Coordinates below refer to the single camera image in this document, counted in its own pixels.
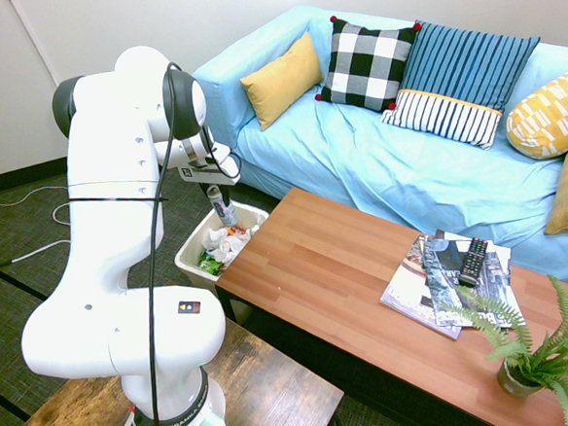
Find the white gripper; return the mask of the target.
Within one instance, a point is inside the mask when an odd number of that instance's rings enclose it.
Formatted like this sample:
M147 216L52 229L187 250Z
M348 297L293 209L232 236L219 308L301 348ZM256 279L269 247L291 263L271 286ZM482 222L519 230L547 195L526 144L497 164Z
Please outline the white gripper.
M197 156L189 160L182 150L178 153L175 166L185 182L199 183L201 191L207 195L212 184L220 185L220 193L226 206L231 205L231 186L240 178L240 166L231 156L231 149L222 144L214 143L210 153L201 150L205 156Z

